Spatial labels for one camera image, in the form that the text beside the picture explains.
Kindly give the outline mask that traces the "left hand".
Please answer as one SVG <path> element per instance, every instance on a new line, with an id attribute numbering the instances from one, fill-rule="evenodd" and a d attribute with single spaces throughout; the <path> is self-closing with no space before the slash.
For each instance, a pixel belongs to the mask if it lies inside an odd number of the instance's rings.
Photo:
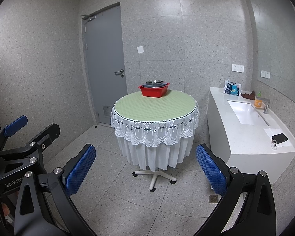
<path id="1" fill-rule="evenodd" d="M 1 203 L 3 215 L 8 224 L 13 224 L 15 221 L 15 205 L 8 199 Z"/>

